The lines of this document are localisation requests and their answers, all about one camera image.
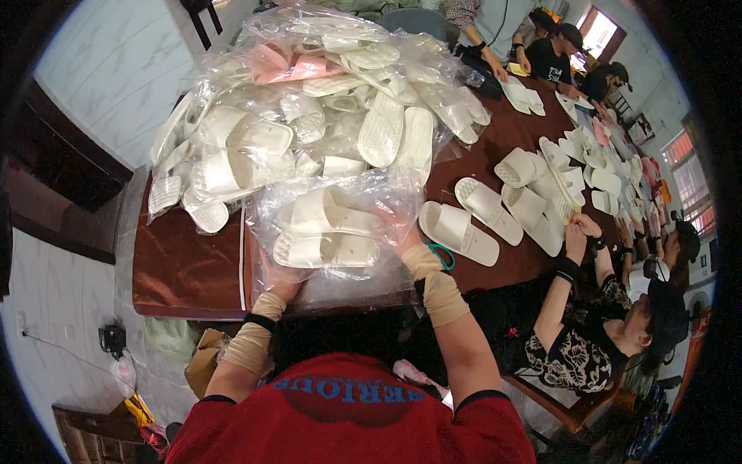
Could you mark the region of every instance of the chair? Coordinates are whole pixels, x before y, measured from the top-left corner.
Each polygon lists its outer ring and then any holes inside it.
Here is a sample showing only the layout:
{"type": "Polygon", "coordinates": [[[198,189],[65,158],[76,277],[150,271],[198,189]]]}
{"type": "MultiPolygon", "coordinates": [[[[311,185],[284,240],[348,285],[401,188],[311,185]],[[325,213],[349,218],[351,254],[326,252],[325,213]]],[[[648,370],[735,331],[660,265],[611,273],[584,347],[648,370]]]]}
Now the chair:
{"type": "Polygon", "coordinates": [[[410,34],[425,32],[446,42],[446,18],[437,11],[399,8],[384,14],[381,18],[381,25],[389,32],[394,32],[401,27],[410,34]]]}
{"type": "Polygon", "coordinates": [[[503,379],[559,419],[572,434],[580,432],[588,419],[609,402],[613,402],[622,409],[631,411],[634,407],[634,400],[636,399],[636,395],[620,392],[618,388],[618,385],[621,383],[620,377],[614,381],[613,388],[610,390],[586,393],[571,408],[567,408],[536,385],[531,384],[528,380],[520,376],[506,376],[503,379]]]}

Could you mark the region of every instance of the teal scissors handle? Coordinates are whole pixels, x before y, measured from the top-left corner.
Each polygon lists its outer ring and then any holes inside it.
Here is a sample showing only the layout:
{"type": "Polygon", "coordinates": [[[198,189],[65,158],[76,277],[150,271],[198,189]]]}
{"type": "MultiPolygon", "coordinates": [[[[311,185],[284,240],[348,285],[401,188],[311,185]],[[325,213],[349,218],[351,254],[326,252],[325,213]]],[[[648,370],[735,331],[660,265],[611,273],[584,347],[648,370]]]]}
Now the teal scissors handle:
{"type": "Polygon", "coordinates": [[[450,271],[456,265],[456,258],[453,257],[453,253],[451,252],[451,250],[449,250],[445,246],[438,245],[438,244],[427,244],[427,247],[430,248],[430,251],[431,252],[435,253],[436,256],[438,256],[438,259],[439,260],[441,260],[441,264],[443,264],[443,269],[444,270],[450,271]],[[443,257],[441,257],[441,255],[440,255],[440,253],[438,253],[438,251],[437,251],[438,249],[442,249],[443,251],[445,251],[446,254],[448,254],[449,258],[451,258],[451,265],[450,266],[448,264],[446,264],[445,259],[443,259],[443,257]]]}

